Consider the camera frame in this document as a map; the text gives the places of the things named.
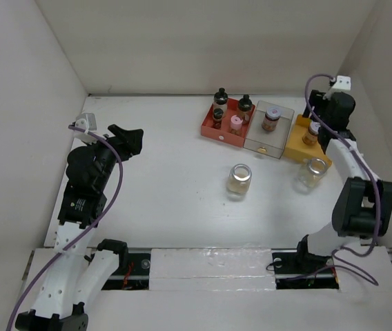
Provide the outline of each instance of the bottle cap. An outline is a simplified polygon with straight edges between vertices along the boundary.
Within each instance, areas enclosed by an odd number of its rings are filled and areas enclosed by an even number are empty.
[[[278,107],[273,106],[266,110],[266,116],[272,120],[279,119],[280,115],[282,115],[282,111]]]
[[[230,127],[234,130],[239,130],[242,127],[242,120],[237,115],[233,115],[230,121]]]
[[[250,96],[248,94],[244,94],[244,97],[239,100],[239,104],[237,107],[242,111],[242,112],[249,112],[250,110],[253,109],[253,103],[250,100]]]
[[[213,110],[213,118],[221,119],[224,116],[224,111],[221,108],[216,108]]]
[[[311,122],[309,124],[309,130],[314,134],[319,134],[320,124],[318,122]]]
[[[228,94],[225,93],[224,88],[220,88],[219,92],[215,94],[215,103],[218,105],[225,105],[228,102]]]

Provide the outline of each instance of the red tray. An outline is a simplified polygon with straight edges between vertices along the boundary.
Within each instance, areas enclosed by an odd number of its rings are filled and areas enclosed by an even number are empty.
[[[250,126],[251,119],[253,118],[255,105],[250,113],[250,122],[242,126],[242,134],[237,136],[236,134],[230,133],[230,119],[233,115],[237,115],[237,104],[238,100],[228,99],[227,111],[224,119],[222,119],[222,125],[220,129],[213,128],[213,104],[211,104],[208,114],[205,116],[204,121],[201,125],[201,135],[214,140],[221,141],[222,143],[229,143],[230,145],[237,147],[244,147],[246,133]]]

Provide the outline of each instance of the black bottle cap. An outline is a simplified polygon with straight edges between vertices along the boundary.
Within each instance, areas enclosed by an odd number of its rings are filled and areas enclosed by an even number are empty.
[[[220,88],[219,92],[215,94],[215,103],[218,105],[224,105],[228,102],[228,94],[225,93],[224,88]]]
[[[213,118],[221,119],[224,116],[224,111],[221,108],[216,108],[213,110]]]
[[[253,109],[253,103],[250,100],[250,96],[248,94],[244,94],[244,97],[239,100],[239,104],[237,106],[242,112],[249,112]]]

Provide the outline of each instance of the white bottle cap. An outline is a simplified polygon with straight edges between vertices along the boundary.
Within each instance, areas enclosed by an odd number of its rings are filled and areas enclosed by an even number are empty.
[[[318,122],[311,122],[309,125],[309,130],[311,130],[314,134],[319,134],[320,123]]]
[[[269,107],[266,110],[266,116],[268,116],[272,120],[276,120],[280,118],[280,115],[282,114],[282,111],[278,107]]]

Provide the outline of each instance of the pink cap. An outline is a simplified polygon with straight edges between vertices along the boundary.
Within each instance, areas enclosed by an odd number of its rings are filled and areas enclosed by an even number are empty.
[[[242,120],[237,115],[231,117],[230,127],[234,130],[239,130],[242,127]]]

